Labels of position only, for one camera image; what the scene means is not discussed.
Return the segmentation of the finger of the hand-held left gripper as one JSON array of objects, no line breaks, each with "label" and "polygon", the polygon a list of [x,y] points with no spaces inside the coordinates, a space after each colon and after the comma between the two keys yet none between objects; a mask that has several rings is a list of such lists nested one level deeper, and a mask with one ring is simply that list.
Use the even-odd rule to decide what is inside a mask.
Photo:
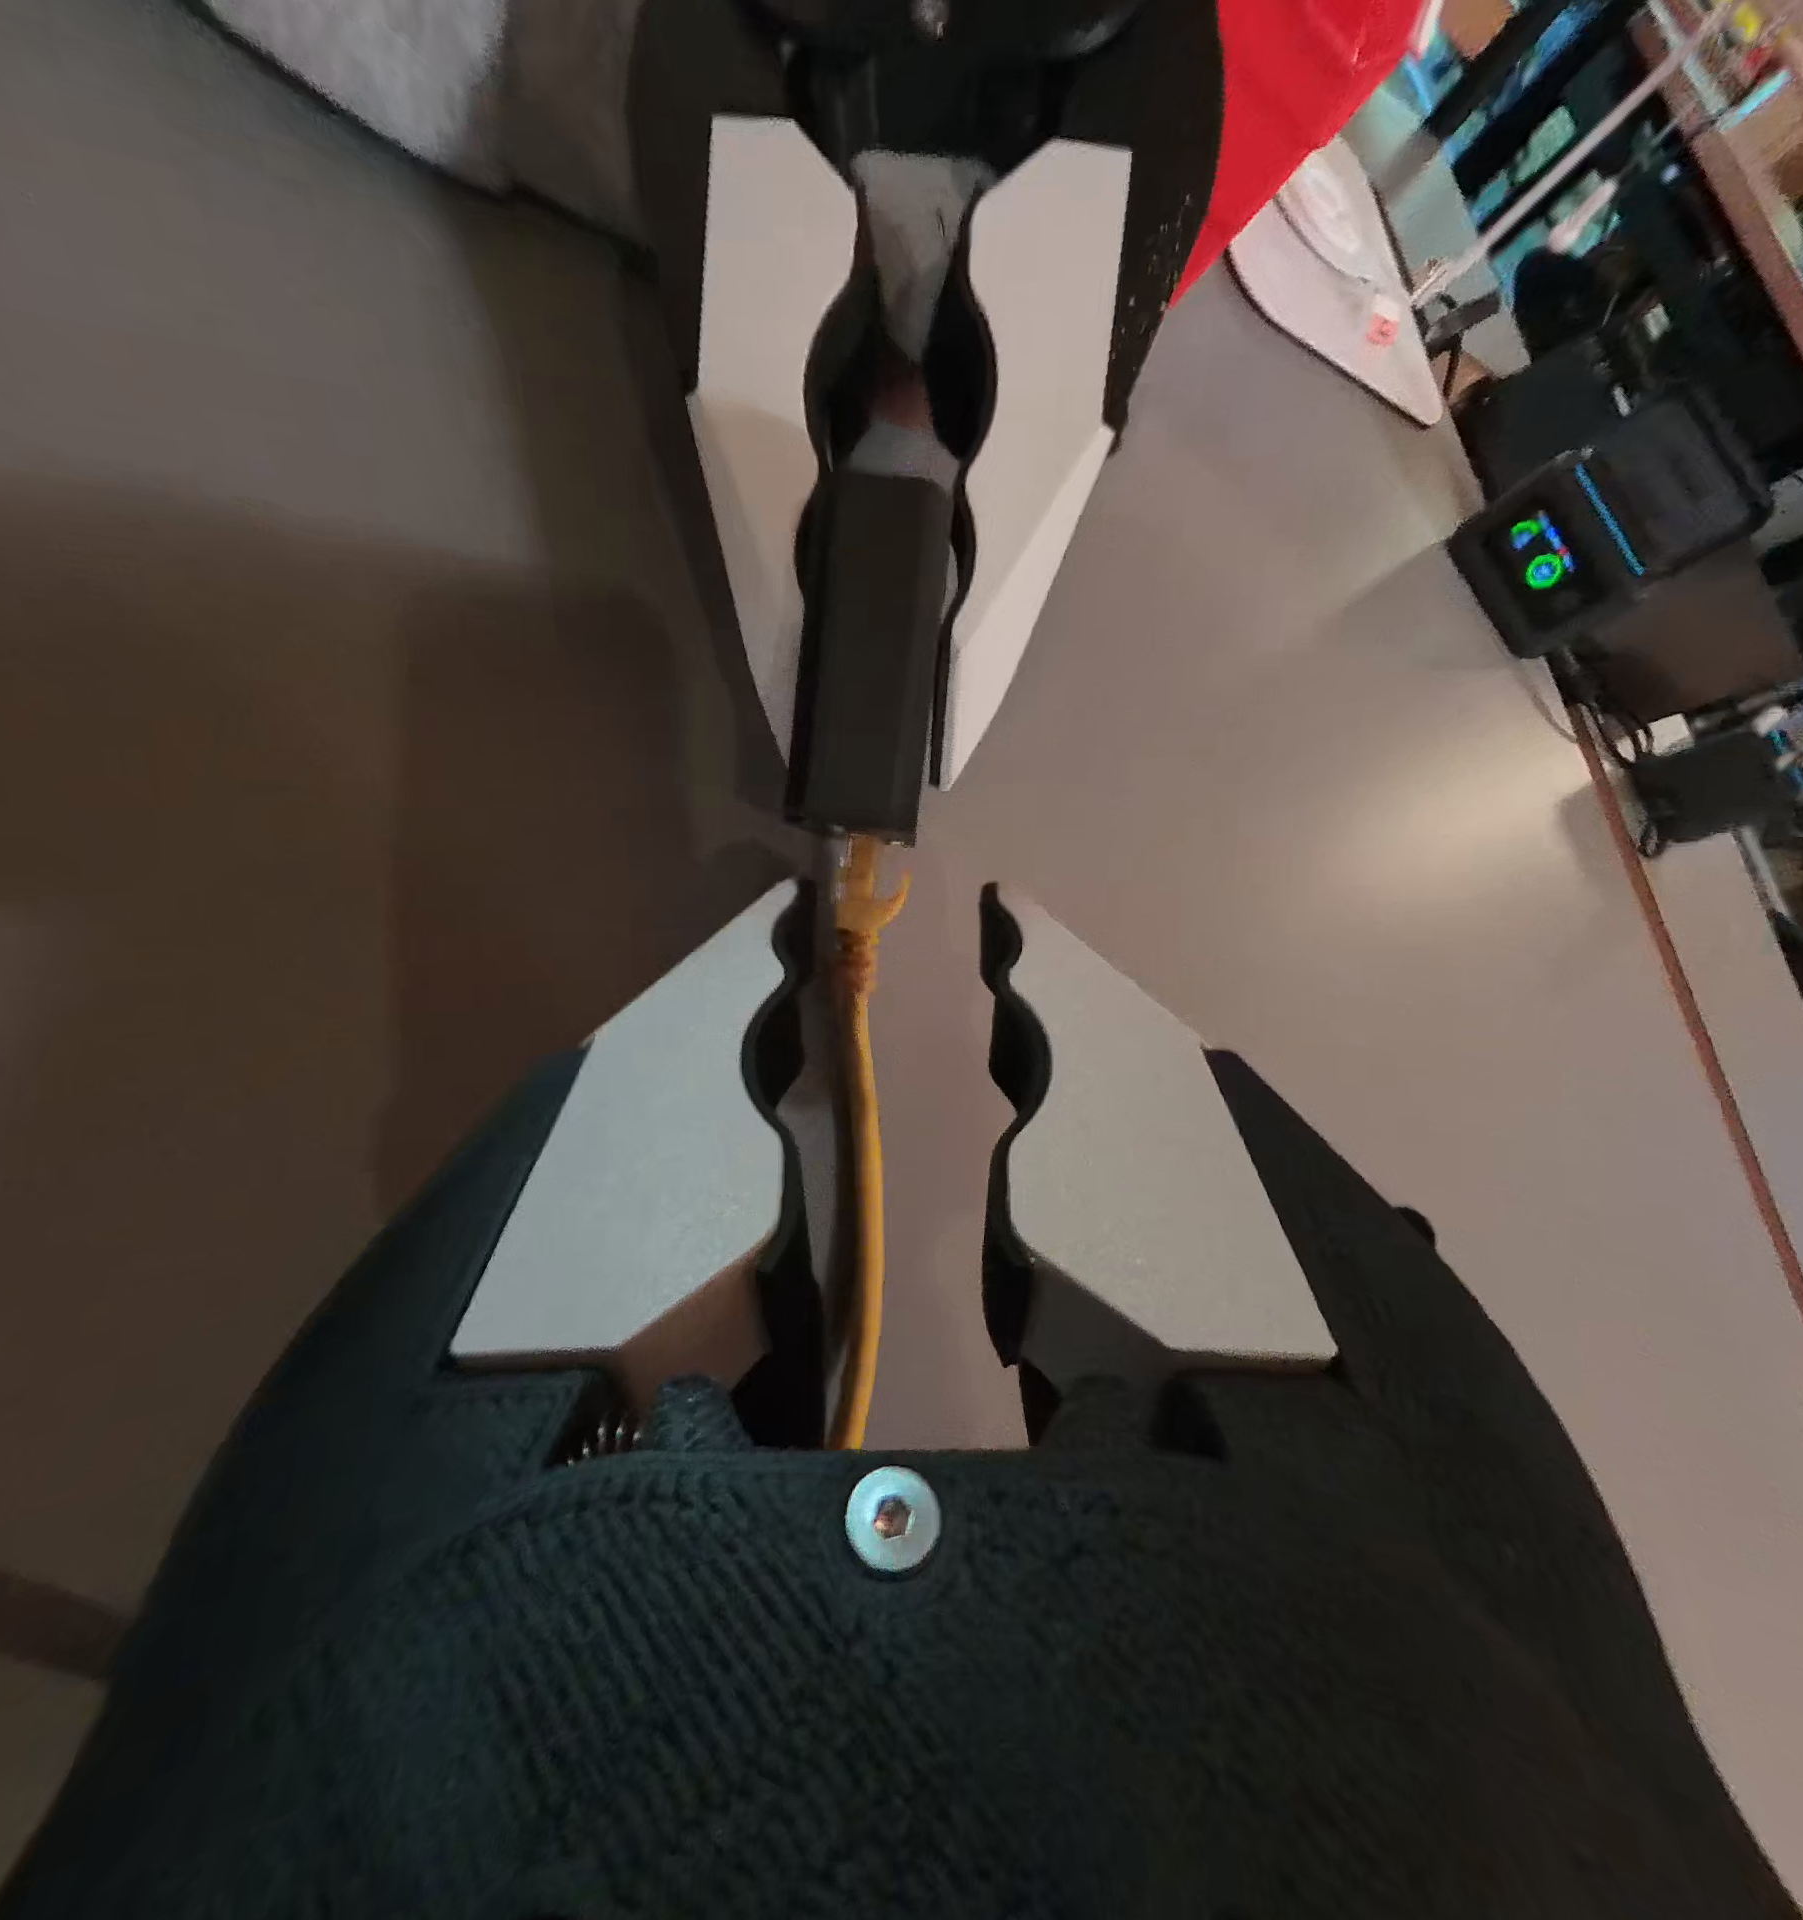
[{"label": "finger of the hand-held left gripper", "polygon": [[860,345],[863,196],[795,121],[712,118],[687,415],[790,818],[814,816],[829,404]]},{"label": "finger of the hand-held left gripper", "polygon": [[1129,192],[1127,146],[1058,137],[987,187],[969,219],[992,389],[961,467],[974,551],[944,678],[944,789],[1010,691],[1113,442],[1106,373]]}]

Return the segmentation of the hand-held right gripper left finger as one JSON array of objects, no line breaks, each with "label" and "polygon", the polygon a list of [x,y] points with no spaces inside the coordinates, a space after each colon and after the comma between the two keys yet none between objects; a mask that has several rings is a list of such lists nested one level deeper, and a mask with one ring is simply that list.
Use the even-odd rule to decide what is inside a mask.
[{"label": "hand-held right gripper left finger", "polygon": [[578,1050],[449,1357],[600,1371],[628,1415],[665,1384],[735,1390],[754,1439],[818,1447],[826,1324],[799,1151],[814,889],[781,881]]}]

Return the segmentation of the white fuzzy cloth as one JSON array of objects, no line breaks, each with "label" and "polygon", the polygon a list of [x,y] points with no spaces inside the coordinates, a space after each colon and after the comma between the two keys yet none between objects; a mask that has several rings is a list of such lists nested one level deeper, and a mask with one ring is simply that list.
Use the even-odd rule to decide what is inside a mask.
[{"label": "white fuzzy cloth", "polygon": [[205,1],[217,27],[406,156],[509,188],[511,108],[541,1]]}]

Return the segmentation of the black ethernet adapter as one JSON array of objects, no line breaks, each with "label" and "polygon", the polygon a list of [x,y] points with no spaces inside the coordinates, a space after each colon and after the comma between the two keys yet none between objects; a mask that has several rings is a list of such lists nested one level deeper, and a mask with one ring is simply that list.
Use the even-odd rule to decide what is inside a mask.
[{"label": "black ethernet adapter", "polygon": [[954,559],[954,499],[912,474],[842,472],[809,509],[783,805],[794,822],[917,838]]}]

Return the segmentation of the white pad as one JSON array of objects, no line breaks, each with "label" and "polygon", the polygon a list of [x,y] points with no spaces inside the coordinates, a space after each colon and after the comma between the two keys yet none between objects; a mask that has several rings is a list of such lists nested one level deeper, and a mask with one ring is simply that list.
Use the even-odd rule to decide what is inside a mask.
[{"label": "white pad", "polygon": [[1384,208],[1356,152],[1307,156],[1225,249],[1253,310],[1416,427],[1445,417]]}]

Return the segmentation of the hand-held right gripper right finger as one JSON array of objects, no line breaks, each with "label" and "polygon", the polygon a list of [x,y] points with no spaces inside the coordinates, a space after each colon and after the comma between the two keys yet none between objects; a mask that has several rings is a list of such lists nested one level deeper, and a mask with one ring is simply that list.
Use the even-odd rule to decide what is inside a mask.
[{"label": "hand-held right gripper right finger", "polygon": [[1307,1377],[1337,1345],[1199,1034],[1031,896],[982,889],[982,1304],[1029,1439],[1083,1384]]}]

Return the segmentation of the small black device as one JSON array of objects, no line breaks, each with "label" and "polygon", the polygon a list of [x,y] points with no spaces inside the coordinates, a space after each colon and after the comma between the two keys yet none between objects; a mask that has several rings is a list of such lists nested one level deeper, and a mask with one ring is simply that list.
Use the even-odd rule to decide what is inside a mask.
[{"label": "small black device", "polygon": [[1654,857],[1719,836],[1803,844],[1803,744],[1783,725],[1729,726],[1635,758],[1635,848]]}]

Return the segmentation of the black power station with display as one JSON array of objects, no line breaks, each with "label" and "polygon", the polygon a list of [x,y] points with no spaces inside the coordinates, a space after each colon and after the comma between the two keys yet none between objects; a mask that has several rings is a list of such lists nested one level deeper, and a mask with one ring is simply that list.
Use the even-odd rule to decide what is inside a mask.
[{"label": "black power station with display", "polygon": [[1443,549],[1505,650],[1574,650],[1763,527],[1774,491],[1701,392],[1639,404],[1490,493]]}]

